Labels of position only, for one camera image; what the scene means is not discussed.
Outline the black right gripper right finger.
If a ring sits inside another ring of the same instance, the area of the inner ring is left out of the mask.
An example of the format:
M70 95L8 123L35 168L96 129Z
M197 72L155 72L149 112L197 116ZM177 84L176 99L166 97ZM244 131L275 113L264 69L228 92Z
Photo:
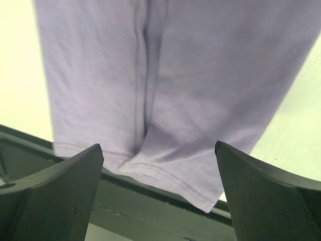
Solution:
M225 142L216 142L215 154L237 240L320 240L320 181Z

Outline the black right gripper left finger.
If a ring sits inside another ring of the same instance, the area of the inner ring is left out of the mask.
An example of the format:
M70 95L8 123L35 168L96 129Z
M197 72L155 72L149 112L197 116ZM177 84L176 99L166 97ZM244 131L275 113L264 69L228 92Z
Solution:
M94 144L1 185L1 240L85 240L103 161Z

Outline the lavender t shirt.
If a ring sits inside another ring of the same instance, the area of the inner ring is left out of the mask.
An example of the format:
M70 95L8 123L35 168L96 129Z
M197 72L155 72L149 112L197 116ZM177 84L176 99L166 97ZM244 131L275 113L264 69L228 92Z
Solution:
M210 212L215 143L252 151L320 33L320 1L35 1L53 149Z

